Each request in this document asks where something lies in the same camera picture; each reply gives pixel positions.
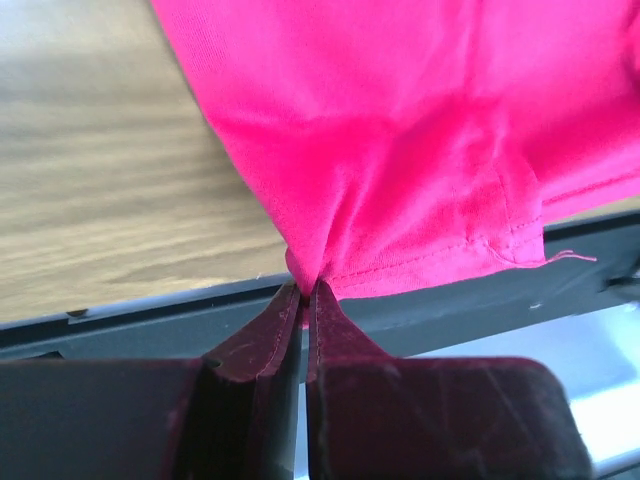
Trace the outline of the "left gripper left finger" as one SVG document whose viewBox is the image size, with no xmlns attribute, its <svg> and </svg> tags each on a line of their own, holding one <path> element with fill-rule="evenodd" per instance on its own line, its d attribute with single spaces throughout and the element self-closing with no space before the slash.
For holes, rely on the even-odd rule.
<svg viewBox="0 0 640 480">
<path fill-rule="evenodd" d="M 5 479 L 290 479 L 301 294 L 194 359 L 1 366 Z"/>
</svg>

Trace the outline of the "pink t shirt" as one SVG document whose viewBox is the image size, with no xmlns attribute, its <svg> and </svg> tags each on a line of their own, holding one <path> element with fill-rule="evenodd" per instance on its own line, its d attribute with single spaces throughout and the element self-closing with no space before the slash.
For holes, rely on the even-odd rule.
<svg viewBox="0 0 640 480">
<path fill-rule="evenodd" d="M 157 1 L 303 292 L 545 265 L 546 224 L 639 191 L 635 1 Z"/>
</svg>

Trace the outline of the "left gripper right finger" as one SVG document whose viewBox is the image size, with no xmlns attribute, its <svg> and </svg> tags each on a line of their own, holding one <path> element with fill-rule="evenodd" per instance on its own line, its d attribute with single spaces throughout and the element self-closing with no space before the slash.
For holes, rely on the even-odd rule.
<svg viewBox="0 0 640 480">
<path fill-rule="evenodd" d="M 313 479 L 590 479 L 563 386 L 522 357 L 399 358 L 311 293 Z"/>
</svg>

